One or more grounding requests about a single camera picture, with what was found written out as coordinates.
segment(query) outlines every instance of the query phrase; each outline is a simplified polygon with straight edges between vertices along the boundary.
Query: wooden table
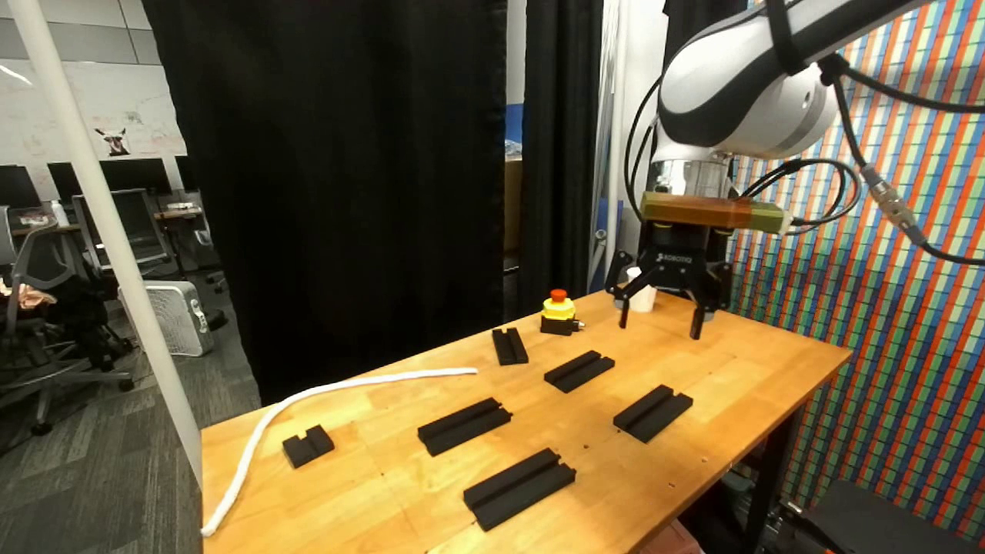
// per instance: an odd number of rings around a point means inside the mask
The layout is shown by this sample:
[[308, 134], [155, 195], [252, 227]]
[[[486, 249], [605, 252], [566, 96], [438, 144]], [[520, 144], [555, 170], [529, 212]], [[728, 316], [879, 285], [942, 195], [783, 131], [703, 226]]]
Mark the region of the wooden table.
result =
[[[205, 550], [632, 550], [672, 523], [770, 437], [849, 351], [736, 314], [685, 335], [691, 305], [658, 294], [617, 329], [611, 300], [578, 300], [574, 335], [513, 319], [527, 365], [499, 365], [488, 332], [376, 369], [476, 365], [480, 374], [358, 389], [287, 410], [265, 435], [252, 473]], [[560, 394], [542, 374], [584, 351], [614, 365]], [[694, 402], [649, 443], [611, 414], [656, 384]], [[415, 432], [495, 397], [513, 419], [442, 455]], [[203, 432], [203, 516], [220, 498], [260, 410]], [[336, 450], [290, 469], [281, 440], [322, 425]], [[461, 491], [520, 457], [555, 450], [574, 484], [483, 532]]]

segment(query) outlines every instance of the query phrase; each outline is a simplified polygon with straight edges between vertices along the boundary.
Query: gray carpet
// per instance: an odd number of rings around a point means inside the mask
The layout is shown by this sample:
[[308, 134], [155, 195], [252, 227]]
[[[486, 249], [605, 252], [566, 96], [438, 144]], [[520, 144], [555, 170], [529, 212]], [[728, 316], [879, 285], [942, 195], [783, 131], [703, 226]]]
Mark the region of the gray carpet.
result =
[[[212, 355], [175, 362], [203, 428], [257, 406], [233, 316]], [[155, 374], [141, 351], [121, 365], [132, 391], [64, 391], [47, 437], [24, 432], [30, 406], [0, 412], [0, 550], [199, 550], [199, 491]]]

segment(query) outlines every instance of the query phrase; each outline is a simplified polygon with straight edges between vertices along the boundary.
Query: white cable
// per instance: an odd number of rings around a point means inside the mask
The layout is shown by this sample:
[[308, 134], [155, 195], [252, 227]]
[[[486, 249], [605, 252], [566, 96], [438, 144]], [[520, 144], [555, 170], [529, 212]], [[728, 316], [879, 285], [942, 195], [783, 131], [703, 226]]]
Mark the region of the white cable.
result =
[[240, 464], [236, 464], [236, 473], [233, 479], [227, 484], [220, 502], [215, 505], [209, 523], [203, 526], [203, 534], [212, 534], [225, 515], [233, 508], [244, 484], [247, 484], [247, 473], [250, 473], [250, 464], [252, 464], [252, 455], [257, 450], [257, 440], [265, 437], [265, 432], [272, 428], [272, 421], [290, 410], [292, 402], [298, 399], [308, 399], [308, 397], [316, 397], [316, 394], [329, 394], [329, 391], [344, 391], [344, 389], [368, 389], [368, 384], [391, 384], [391, 383], [413, 383], [413, 379], [452, 379], [452, 374], [476, 374], [476, 369], [471, 365], [461, 365], [461, 369], [419, 369], [419, 371], [398, 371], [398, 374], [367, 374], [367, 379], [351, 379], [351, 383], [333, 383], [333, 384], [316, 384], [316, 389], [308, 389], [308, 391], [298, 391], [292, 397], [283, 397], [281, 402], [273, 402], [260, 419], [257, 425], [252, 428], [247, 446], [244, 446], [244, 455], [240, 455]]

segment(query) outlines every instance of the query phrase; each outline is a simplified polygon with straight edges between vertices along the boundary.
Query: table leg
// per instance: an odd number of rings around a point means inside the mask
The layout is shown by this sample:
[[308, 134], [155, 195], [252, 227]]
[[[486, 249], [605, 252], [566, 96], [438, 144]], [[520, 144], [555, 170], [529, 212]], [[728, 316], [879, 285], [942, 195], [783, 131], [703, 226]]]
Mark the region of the table leg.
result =
[[770, 508], [778, 498], [778, 484], [783, 484], [783, 469], [789, 463], [795, 421], [796, 414], [785, 419], [767, 440], [764, 464], [750, 491], [750, 508], [748, 508], [744, 534], [742, 534], [744, 554], [756, 550], [767, 529]]

